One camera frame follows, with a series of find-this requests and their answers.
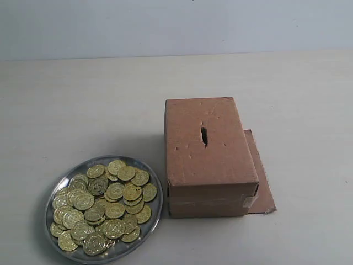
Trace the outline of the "brown cardboard box with slot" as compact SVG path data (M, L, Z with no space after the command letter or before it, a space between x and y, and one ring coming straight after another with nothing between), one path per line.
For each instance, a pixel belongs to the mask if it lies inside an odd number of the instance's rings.
M171 217L247 215L259 179L233 98L166 101L165 168Z

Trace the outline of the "gold coin upper right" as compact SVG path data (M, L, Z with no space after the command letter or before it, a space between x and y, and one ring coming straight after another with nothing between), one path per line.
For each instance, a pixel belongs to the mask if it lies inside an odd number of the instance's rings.
M136 186L143 186L149 182L149 173L145 170L137 169L135 170L135 175L131 179L131 183Z

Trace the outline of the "gold coin right edge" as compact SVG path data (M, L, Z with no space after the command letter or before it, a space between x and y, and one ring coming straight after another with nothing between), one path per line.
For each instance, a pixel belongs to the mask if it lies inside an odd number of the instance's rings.
M157 187L153 183L144 185L142 191L144 202L151 202L157 195Z

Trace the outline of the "gold coin top of pile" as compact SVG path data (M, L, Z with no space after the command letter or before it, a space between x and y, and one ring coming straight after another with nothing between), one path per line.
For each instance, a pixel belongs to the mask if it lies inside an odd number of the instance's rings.
M108 164L108 172L110 175L117 176L120 168L126 166L126 163L122 160L113 160Z

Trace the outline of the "gold coin of pile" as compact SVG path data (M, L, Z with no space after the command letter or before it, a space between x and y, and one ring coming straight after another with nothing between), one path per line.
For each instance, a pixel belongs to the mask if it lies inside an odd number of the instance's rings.
M101 232L89 234L83 243L83 251L89 256L96 256L106 249L106 239Z
M117 176L120 168L126 166L126 163L122 160L113 160L108 164L108 172L110 175Z

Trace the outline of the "dark tarnished gold coin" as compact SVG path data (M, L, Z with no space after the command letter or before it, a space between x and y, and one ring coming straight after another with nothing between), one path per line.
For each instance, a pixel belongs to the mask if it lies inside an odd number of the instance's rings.
M105 177L92 179L88 186L88 192L93 196L101 196L105 193L109 181Z

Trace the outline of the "gold coin front of pile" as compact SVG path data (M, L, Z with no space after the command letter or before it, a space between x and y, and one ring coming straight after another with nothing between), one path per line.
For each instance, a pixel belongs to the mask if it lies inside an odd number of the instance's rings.
M83 243L83 251L89 256L96 256L106 249L106 239L101 232L89 234Z

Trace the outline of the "gold coin front left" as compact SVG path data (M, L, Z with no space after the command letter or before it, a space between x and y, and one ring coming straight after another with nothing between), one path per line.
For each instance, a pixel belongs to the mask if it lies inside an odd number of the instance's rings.
M74 251L78 248L78 245L71 237L70 230L64 231L62 234L60 234L57 243L59 248L63 251Z

